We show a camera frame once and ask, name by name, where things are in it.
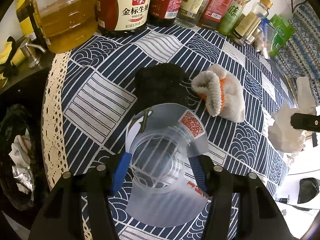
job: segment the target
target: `soy sauce bottle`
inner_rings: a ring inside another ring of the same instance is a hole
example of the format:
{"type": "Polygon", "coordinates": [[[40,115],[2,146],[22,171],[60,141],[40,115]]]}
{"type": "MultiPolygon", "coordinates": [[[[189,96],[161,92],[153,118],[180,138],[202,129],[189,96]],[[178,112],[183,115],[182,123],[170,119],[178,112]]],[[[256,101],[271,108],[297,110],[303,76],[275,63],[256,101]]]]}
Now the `soy sauce bottle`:
{"type": "Polygon", "coordinates": [[[182,0],[151,0],[148,22],[160,27],[172,26],[181,3],[182,0]]]}
{"type": "Polygon", "coordinates": [[[102,34],[121,37],[147,28],[150,0],[97,0],[98,29],[102,34]]]}

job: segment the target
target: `bottle cap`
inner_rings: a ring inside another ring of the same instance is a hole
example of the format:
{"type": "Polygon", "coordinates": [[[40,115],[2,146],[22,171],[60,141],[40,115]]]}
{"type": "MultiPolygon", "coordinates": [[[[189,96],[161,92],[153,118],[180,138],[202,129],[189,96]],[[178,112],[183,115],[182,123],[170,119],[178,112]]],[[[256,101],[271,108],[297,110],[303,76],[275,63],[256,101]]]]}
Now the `bottle cap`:
{"type": "Polygon", "coordinates": [[[269,9],[272,7],[273,3],[270,0],[260,0],[260,3],[264,4],[269,9]]]}

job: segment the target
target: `red bottle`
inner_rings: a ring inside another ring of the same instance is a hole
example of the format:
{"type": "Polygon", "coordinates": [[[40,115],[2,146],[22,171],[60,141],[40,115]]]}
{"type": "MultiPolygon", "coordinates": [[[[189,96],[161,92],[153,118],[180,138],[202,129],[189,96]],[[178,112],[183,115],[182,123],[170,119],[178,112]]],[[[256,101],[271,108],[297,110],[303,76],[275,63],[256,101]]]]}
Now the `red bottle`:
{"type": "Polygon", "coordinates": [[[148,22],[160,27],[172,26],[181,3],[182,0],[151,0],[148,22]]]}
{"type": "Polygon", "coordinates": [[[209,0],[205,7],[197,26],[217,29],[219,22],[228,10],[233,0],[209,0]]]}

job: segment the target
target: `green packet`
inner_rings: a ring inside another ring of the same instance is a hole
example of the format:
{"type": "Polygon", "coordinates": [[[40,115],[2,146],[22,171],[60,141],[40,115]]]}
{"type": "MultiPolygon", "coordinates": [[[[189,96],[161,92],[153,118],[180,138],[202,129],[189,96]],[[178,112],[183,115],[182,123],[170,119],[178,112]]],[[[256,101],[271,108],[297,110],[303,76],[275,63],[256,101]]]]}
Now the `green packet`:
{"type": "Polygon", "coordinates": [[[271,18],[270,22],[277,31],[270,51],[270,56],[274,57],[296,31],[289,23],[286,25],[276,14],[271,18]]]}

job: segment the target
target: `glass bottle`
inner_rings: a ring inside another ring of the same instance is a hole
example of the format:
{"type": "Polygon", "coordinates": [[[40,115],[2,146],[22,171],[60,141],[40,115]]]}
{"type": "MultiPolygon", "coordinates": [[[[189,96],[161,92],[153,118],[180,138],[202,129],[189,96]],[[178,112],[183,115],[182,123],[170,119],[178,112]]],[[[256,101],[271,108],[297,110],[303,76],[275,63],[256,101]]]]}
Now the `glass bottle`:
{"type": "Polygon", "coordinates": [[[260,26],[258,26],[253,32],[252,34],[247,38],[247,40],[245,41],[245,43],[251,45],[257,38],[258,36],[262,33],[262,28],[260,26]]]}
{"type": "Polygon", "coordinates": [[[259,22],[268,17],[271,7],[272,2],[270,0],[260,0],[260,2],[254,3],[248,15],[231,31],[230,39],[239,45],[243,45],[259,22]]]}
{"type": "Polygon", "coordinates": [[[242,13],[242,14],[240,15],[240,17],[237,19],[235,25],[233,25],[233,27],[234,27],[234,28],[237,27],[237,26],[239,25],[239,23],[240,23],[244,18],[245,18],[245,15],[242,13]]]}
{"type": "Polygon", "coordinates": [[[175,23],[185,28],[196,26],[207,1],[208,0],[183,0],[175,23]]]}
{"type": "Polygon", "coordinates": [[[160,27],[172,26],[181,2],[182,0],[151,0],[148,22],[160,27]]]}
{"type": "Polygon", "coordinates": [[[233,0],[209,0],[197,26],[216,30],[233,0]]]}
{"type": "Polygon", "coordinates": [[[32,0],[35,18],[48,49],[53,53],[71,50],[97,30],[96,0],[32,0]]]}
{"type": "Polygon", "coordinates": [[[119,37],[140,33],[147,28],[150,0],[97,0],[98,29],[119,37]]]}
{"type": "Polygon", "coordinates": [[[245,5],[251,0],[233,0],[219,23],[218,32],[223,35],[228,35],[235,25],[237,19],[240,17],[245,5]]]}

